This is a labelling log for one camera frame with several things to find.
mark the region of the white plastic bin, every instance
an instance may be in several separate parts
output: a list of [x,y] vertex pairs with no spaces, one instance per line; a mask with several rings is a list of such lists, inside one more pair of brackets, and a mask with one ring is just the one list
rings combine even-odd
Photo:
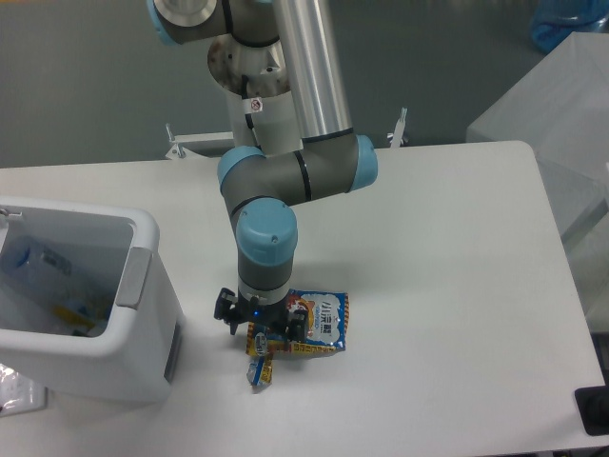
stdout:
[[165,399],[185,320],[158,254],[154,219],[139,209],[14,197],[0,197],[0,209],[0,255],[28,235],[115,292],[99,336],[57,334],[44,307],[0,270],[0,363],[62,392]]

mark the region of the white table surface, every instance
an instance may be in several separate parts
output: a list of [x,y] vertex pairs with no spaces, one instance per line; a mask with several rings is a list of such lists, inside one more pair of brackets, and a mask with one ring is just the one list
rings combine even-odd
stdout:
[[161,227],[187,316],[174,389],[126,405],[54,393],[0,420],[6,456],[475,456],[592,447],[573,392],[602,384],[532,151],[379,150],[379,180],[295,208],[295,288],[347,290],[347,350],[276,360],[253,394],[217,160],[0,170],[0,193],[130,206]]

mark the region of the robotic arm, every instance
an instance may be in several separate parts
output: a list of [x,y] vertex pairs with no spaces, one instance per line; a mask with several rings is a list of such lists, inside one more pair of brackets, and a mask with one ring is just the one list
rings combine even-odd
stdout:
[[377,157],[353,132],[328,0],[148,0],[166,43],[217,36],[207,62],[224,89],[236,148],[218,166],[238,248],[239,289],[214,317],[304,341],[286,308],[296,216],[290,206],[372,184]]

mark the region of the colorful snack package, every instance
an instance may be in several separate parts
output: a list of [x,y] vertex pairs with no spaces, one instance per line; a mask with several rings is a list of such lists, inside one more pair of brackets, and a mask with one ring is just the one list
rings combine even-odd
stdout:
[[273,376],[273,356],[252,359],[247,371],[247,380],[253,387],[266,387],[270,385]]
[[345,349],[344,338],[349,318],[346,293],[291,290],[287,308],[308,312],[309,331],[304,343],[287,342],[268,328],[250,323],[247,328],[246,353],[265,356],[275,352],[315,355]]

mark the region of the snack bag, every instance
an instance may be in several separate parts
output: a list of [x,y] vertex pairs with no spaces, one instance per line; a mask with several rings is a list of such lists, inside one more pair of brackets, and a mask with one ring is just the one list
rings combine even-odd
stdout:
[[344,350],[344,337],[349,318],[349,299],[346,293],[291,290],[287,308],[306,310],[309,331],[304,343],[287,342],[268,328],[249,323],[246,353],[264,356],[275,352],[314,355]]

